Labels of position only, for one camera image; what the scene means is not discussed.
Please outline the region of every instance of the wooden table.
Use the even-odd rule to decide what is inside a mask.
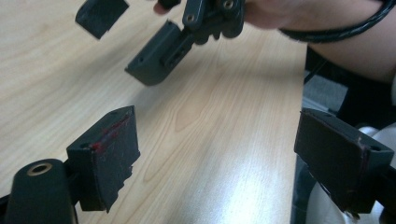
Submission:
[[[160,85],[123,69],[165,23],[130,8],[101,41],[75,24],[83,1],[0,7],[0,195],[22,166],[66,160],[105,113],[135,105],[141,150],[109,214],[80,223],[288,223],[305,45],[246,25],[195,46]]]

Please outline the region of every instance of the black cable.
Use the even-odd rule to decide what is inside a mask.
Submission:
[[[395,4],[396,0],[388,0],[384,2],[383,6],[367,21],[361,22],[357,25],[348,26],[346,28],[324,31],[292,31],[285,29],[280,29],[280,31],[292,39],[308,43],[329,43],[340,41],[354,35],[359,35],[375,26],[388,15]]]

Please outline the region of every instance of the black plastic part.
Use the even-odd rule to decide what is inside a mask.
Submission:
[[[180,0],[158,0],[158,2],[163,6],[165,9],[171,9],[172,7],[177,6],[180,4]]]
[[[100,39],[128,7],[124,0],[87,0],[78,11],[76,23]]]
[[[178,43],[177,41],[180,36],[181,31],[177,25],[171,21],[167,21],[158,33],[150,39],[147,45],[128,64],[125,71],[147,86],[162,82],[176,66],[175,63],[172,67],[165,66],[163,61],[167,60],[163,58],[163,55],[169,52],[169,49],[171,49],[175,43]]]
[[[83,211],[109,211],[139,158],[134,107],[106,114],[67,148],[68,166],[79,175]]]
[[[395,168],[389,167],[388,171],[381,176],[381,179],[378,181],[376,185],[375,198],[385,207],[387,213],[389,213],[393,218],[396,218],[396,169]]]
[[[0,198],[0,224],[5,222],[9,195]]]
[[[147,86],[159,84],[172,72],[195,43],[203,45],[213,35],[234,38],[244,25],[244,0],[233,0],[221,6],[214,0],[189,1],[184,19],[193,15],[195,21],[185,22],[183,31],[168,21],[128,64],[125,71]]]
[[[72,204],[76,205],[83,195],[82,187],[80,185],[81,176],[72,170],[69,160],[64,162],[64,169],[66,170],[66,178],[69,185],[70,199]]]
[[[6,223],[77,223],[61,161],[36,161],[15,174]]]
[[[184,9],[183,24],[191,30],[198,29],[204,19],[206,0],[189,0]]]
[[[394,152],[354,127],[312,109],[301,113],[294,151],[341,211],[370,213],[375,183]]]

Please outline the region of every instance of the screw hole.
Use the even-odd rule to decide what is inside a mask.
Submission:
[[[194,15],[188,15],[187,18],[186,18],[186,20],[188,22],[192,22],[192,21],[194,21],[194,19],[195,19]]]
[[[36,175],[42,175],[46,173],[48,170],[52,168],[52,165],[50,163],[44,162],[44,163],[39,163],[35,166],[32,166],[27,174],[29,176],[36,176]]]
[[[233,8],[233,1],[232,0],[225,1],[223,6],[225,9],[231,9]]]
[[[374,151],[381,151],[381,148],[376,146],[370,146],[370,149]]]

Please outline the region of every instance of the black bracket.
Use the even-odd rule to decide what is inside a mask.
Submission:
[[[396,216],[390,148],[334,116],[304,109],[294,151],[342,212],[370,213],[379,201]]]
[[[109,211],[139,158],[134,107],[106,114],[67,148],[68,160],[36,161],[0,199],[0,223],[78,223],[83,211]]]
[[[169,9],[180,0],[161,0]],[[96,38],[108,31],[128,5],[123,0],[88,0],[79,10],[76,22]],[[162,82],[190,51],[192,45],[205,44],[213,35],[234,38],[244,26],[245,0],[189,0],[183,15],[181,31],[171,21],[150,39],[128,64],[125,71],[143,84]]]

